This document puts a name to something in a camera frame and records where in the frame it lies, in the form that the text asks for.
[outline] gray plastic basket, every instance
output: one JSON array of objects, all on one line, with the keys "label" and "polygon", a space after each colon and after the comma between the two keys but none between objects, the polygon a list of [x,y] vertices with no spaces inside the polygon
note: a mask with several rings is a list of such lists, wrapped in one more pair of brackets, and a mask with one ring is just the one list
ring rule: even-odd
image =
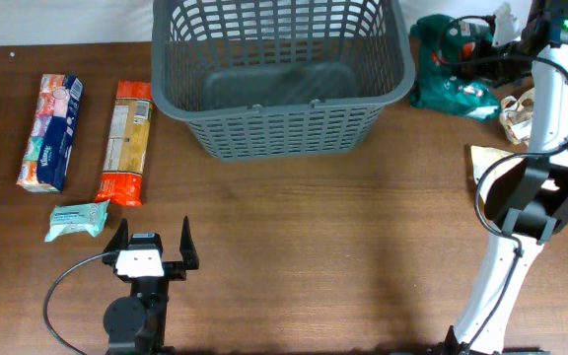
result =
[{"label": "gray plastic basket", "polygon": [[153,99],[225,161],[346,152],[415,69],[397,0],[155,0]]}]

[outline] orange pasta box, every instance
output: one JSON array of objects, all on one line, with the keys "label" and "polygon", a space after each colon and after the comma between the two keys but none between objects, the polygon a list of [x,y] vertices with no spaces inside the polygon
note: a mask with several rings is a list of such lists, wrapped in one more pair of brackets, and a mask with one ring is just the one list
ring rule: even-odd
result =
[{"label": "orange pasta box", "polygon": [[142,175],[152,111],[150,83],[119,82],[96,202],[142,205]]}]

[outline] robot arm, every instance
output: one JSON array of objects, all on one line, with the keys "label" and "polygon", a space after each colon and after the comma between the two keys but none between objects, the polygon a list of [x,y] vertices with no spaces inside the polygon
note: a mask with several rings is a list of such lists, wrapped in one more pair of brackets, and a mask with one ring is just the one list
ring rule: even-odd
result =
[{"label": "robot arm", "polygon": [[[565,3],[554,2],[558,6],[567,5]],[[540,23],[545,17],[553,21],[550,13],[545,13],[549,6],[553,5],[544,0],[534,1],[530,26],[535,27],[536,22]],[[548,22],[540,26],[549,28]],[[568,30],[566,27],[568,25],[562,29],[563,33]],[[568,44],[531,37],[528,32],[524,31],[523,41],[510,43],[505,50],[531,53],[536,51],[531,43],[544,43],[537,56],[560,64],[568,71]],[[545,30],[532,33],[545,34]],[[492,69],[493,66],[482,66],[476,72],[492,73]],[[547,153],[568,140],[568,83],[555,68],[539,62],[532,65],[532,75],[536,92],[529,152]],[[557,191],[541,188],[547,179],[554,180]],[[490,234],[472,295],[456,326],[447,335],[443,354],[503,351],[506,325],[530,266],[544,243],[568,223],[568,149],[545,159],[525,160],[500,177],[489,191],[485,213],[492,225],[519,239],[523,254],[515,257],[515,252],[519,252],[518,242]]]},{"label": "robot arm", "polygon": [[108,334],[106,355],[176,354],[164,346],[168,288],[172,281],[185,281],[186,271],[197,270],[198,255],[192,242],[187,217],[183,219],[179,252],[182,261],[162,261],[161,237],[156,233],[133,234],[122,220],[108,243],[103,263],[130,283],[130,295],[106,308],[103,324]]}]

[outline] tissue box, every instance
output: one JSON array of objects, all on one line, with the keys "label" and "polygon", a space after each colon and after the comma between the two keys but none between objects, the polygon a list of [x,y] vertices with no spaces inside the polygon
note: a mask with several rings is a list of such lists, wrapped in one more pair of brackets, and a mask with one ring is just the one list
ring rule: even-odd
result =
[{"label": "tissue box", "polygon": [[83,84],[75,76],[42,76],[35,124],[17,185],[31,192],[62,191],[82,93]]}]

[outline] wet wipes packet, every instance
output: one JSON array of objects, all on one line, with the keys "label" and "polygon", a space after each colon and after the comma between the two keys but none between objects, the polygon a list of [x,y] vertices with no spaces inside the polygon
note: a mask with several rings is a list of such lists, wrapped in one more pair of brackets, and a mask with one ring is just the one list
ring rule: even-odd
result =
[{"label": "wet wipes packet", "polygon": [[51,242],[59,236],[82,231],[97,236],[105,228],[107,206],[108,201],[54,208],[45,241]]}]

